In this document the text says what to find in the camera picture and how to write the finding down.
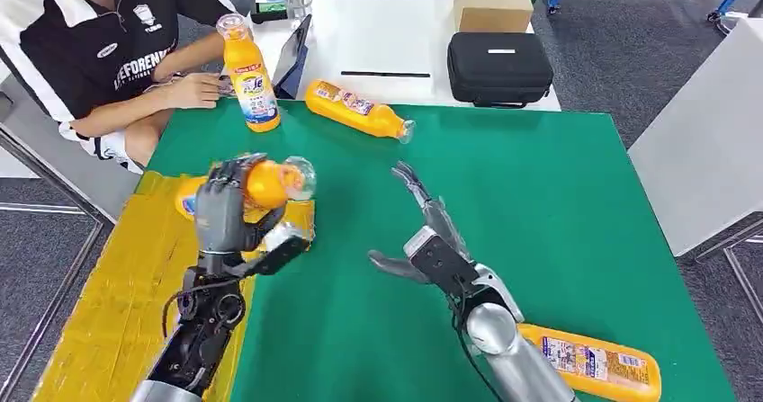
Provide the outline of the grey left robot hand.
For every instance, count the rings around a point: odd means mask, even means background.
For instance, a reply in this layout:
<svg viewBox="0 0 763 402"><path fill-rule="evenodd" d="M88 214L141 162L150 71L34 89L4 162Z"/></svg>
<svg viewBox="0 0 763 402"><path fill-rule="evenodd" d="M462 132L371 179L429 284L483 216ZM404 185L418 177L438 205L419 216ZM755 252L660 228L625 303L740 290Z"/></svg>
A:
<svg viewBox="0 0 763 402"><path fill-rule="evenodd" d="M256 223L244 220L245 180L265 160L265 153L245 154L212 166L195 199L194 225L202 253L253 251L281 221L284 207L269 210Z"/></svg>

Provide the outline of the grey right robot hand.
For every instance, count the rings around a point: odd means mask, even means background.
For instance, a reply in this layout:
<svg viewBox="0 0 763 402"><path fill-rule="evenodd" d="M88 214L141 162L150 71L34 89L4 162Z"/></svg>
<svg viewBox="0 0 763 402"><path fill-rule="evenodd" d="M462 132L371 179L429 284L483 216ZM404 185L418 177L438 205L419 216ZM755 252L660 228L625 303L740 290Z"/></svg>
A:
<svg viewBox="0 0 763 402"><path fill-rule="evenodd" d="M471 263L471 255L466 248L462 236L447 213L442 200L436 199L429 194L412 166L404 161L398 161L392 167L391 172L401 179L406 188L413 194L419 208L422 210L426 225L431 227L464 260ZM410 279L417 283L432 283L427 276L407 260L392 259L376 250L370 250L368 257L378 269L384 272Z"/></svg>

